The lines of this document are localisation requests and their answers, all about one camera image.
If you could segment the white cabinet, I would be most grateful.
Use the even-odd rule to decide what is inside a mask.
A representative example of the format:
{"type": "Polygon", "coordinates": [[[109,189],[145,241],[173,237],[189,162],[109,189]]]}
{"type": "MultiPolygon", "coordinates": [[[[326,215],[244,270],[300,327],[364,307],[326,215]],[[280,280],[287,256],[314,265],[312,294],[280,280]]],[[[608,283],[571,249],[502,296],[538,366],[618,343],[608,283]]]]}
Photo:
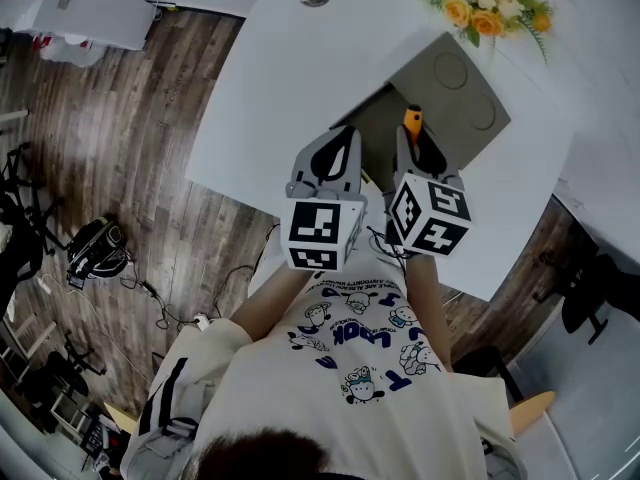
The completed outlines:
{"type": "Polygon", "coordinates": [[[146,0],[0,0],[0,28],[141,50],[155,16],[146,0]]]}

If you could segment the clear plastic bags red print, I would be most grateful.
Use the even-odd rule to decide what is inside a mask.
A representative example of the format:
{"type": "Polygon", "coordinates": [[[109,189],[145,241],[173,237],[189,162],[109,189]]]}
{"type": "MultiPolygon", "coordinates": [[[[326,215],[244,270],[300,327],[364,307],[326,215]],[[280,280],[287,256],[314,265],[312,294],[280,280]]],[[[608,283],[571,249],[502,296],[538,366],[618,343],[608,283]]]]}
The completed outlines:
{"type": "Polygon", "coordinates": [[[56,35],[37,35],[32,47],[45,61],[68,63],[77,67],[93,66],[101,60],[107,47],[92,41],[69,44],[65,38],[56,35]]]}

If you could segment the grey box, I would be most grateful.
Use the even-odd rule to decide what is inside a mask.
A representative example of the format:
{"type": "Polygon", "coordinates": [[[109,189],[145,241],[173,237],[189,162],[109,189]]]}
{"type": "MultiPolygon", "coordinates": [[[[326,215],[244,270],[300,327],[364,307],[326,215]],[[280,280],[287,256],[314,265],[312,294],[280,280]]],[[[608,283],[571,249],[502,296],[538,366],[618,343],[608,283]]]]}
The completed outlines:
{"type": "Polygon", "coordinates": [[[332,124],[359,130],[365,173],[381,191],[394,189],[396,129],[416,104],[426,131],[451,148],[463,190],[474,195],[480,186],[468,167],[511,118],[458,41],[447,32],[416,32],[374,63],[373,74],[375,86],[332,124]]]}

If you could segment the person's left forearm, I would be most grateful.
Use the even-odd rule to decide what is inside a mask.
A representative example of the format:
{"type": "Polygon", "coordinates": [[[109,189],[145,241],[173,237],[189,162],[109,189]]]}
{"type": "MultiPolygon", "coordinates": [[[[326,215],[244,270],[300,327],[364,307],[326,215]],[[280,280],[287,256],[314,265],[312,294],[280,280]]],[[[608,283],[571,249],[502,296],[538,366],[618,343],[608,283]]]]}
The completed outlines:
{"type": "Polygon", "coordinates": [[[312,277],[312,271],[281,265],[231,315],[253,341],[266,337],[312,277]]]}

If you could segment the light wooden desk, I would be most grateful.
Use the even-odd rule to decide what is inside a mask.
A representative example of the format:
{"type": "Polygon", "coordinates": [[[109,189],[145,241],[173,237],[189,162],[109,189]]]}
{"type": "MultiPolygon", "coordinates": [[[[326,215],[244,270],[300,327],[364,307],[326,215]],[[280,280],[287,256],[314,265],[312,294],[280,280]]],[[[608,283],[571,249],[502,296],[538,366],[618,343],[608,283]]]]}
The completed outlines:
{"type": "Polygon", "coordinates": [[[106,401],[103,402],[103,405],[120,431],[130,435],[134,434],[137,420],[133,416],[106,401]]]}

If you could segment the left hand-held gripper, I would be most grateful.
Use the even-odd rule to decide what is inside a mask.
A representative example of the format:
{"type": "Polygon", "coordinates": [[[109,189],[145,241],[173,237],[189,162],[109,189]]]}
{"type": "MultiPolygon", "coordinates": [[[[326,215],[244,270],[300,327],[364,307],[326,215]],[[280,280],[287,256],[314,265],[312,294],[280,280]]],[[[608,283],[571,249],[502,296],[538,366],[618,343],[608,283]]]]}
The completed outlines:
{"type": "Polygon", "coordinates": [[[297,155],[282,215],[282,249],[291,268],[343,270],[366,214],[360,172],[361,135],[350,125],[323,133],[297,155]],[[323,184],[336,188],[318,187],[323,184]]]}

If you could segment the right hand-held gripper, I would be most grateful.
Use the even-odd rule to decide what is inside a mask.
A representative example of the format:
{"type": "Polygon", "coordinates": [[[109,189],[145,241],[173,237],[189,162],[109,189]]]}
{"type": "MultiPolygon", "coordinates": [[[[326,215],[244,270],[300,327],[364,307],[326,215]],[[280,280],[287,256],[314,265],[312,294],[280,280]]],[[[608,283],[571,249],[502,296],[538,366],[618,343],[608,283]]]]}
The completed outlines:
{"type": "Polygon", "coordinates": [[[472,227],[471,211],[451,148],[429,132],[419,136],[419,168],[411,173],[413,143],[396,130],[395,193],[387,204],[385,243],[410,254],[449,257],[472,227]]]}

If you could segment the black backpack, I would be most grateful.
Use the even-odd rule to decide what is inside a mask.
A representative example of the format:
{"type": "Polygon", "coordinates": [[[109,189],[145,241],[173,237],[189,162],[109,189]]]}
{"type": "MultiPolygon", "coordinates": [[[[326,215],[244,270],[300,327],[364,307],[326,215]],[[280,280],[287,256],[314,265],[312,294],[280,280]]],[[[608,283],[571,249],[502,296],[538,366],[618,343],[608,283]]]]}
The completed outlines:
{"type": "Polygon", "coordinates": [[[66,280],[82,290],[88,279],[107,279],[120,274],[131,261],[127,239],[113,215],[84,225],[67,247],[66,280]]]}

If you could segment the yellow and white flower bouquet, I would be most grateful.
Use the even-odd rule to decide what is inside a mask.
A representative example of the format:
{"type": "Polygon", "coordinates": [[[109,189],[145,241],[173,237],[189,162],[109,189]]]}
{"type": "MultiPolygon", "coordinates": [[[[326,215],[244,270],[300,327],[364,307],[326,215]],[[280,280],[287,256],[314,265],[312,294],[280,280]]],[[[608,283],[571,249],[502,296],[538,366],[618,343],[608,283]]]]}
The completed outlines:
{"type": "Polygon", "coordinates": [[[554,9],[546,0],[427,0],[474,47],[528,34],[548,61],[544,35],[553,26],[554,9]]]}

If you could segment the person's right forearm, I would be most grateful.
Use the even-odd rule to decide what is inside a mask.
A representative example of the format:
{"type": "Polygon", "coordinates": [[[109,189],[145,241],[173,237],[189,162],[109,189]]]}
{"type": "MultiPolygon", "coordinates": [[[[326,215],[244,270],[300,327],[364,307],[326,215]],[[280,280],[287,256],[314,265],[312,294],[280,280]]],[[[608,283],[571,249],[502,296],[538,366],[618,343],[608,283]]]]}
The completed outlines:
{"type": "Polygon", "coordinates": [[[407,300],[444,368],[452,372],[451,339],[440,300],[440,284],[433,257],[416,255],[406,261],[407,300]]]}

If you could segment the black office chair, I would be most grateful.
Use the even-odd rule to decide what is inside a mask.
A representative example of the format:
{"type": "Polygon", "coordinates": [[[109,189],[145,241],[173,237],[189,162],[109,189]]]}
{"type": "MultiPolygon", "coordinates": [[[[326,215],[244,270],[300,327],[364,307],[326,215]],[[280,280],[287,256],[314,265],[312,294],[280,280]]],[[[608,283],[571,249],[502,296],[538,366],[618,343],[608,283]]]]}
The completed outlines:
{"type": "Polygon", "coordinates": [[[105,366],[101,369],[96,369],[86,361],[95,350],[89,347],[84,353],[78,352],[71,341],[70,331],[64,334],[64,349],[67,353],[66,356],[57,351],[50,352],[46,366],[56,380],[66,385],[66,394],[69,397],[72,397],[75,392],[88,397],[89,387],[82,373],[90,371],[97,376],[104,376],[107,373],[107,369],[105,366]]]}
{"type": "Polygon", "coordinates": [[[607,254],[573,259],[566,266],[554,262],[546,253],[539,259],[553,267],[559,279],[542,295],[534,294],[533,299],[542,304],[554,294],[562,296],[561,316],[567,333],[575,333],[589,321],[594,333],[588,344],[593,345],[608,324],[607,319],[597,317],[603,304],[640,322],[640,274],[622,271],[607,254]]]}
{"type": "Polygon", "coordinates": [[[55,198],[43,211],[39,190],[45,185],[18,174],[22,153],[30,146],[23,142],[9,151],[5,167],[0,170],[0,321],[18,284],[39,272],[44,255],[55,254],[48,242],[67,249],[47,226],[55,210],[64,205],[64,198],[55,198]]]}

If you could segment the yellow wooden chair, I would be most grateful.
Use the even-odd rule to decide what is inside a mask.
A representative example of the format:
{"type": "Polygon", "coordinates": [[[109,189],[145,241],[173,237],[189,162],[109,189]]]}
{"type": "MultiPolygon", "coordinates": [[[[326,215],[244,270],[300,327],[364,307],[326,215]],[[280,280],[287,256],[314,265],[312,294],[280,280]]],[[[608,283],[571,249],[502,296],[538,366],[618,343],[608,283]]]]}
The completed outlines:
{"type": "Polygon", "coordinates": [[[540,419],[555,399],[554,391],[545,391],[518,402],[509,410],[515,436],[520,435],[540,419]]]}

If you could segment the white printed t-shirt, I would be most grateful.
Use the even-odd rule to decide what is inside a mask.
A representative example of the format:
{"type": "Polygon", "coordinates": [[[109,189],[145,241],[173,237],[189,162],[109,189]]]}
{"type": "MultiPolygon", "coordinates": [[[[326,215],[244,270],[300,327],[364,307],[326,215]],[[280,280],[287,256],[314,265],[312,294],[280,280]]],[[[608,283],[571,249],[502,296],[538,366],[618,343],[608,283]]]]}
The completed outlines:
{"type": "MultiPolygon", "coordinates": [[[[249,296],[283,264],[266,253],[249,296]]],[[[313,272],[258,341],[230,317],[166,356],[124,480],[527,479],[503,382],[444,368],[406,264],[313,272]]]]}

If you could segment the orange handled screwdriver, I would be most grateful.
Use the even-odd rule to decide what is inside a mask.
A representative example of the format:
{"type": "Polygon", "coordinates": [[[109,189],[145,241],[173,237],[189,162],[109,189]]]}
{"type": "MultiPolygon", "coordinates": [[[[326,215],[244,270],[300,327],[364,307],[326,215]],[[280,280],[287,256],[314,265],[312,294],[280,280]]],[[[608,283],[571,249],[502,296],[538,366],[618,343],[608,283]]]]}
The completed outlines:
{"type": "Polygon", "coordinates": [[[406,108],[403,126],[411,143],[416,145],[423,129],[423,115],[419,105],[410,104],[406,108]]]}

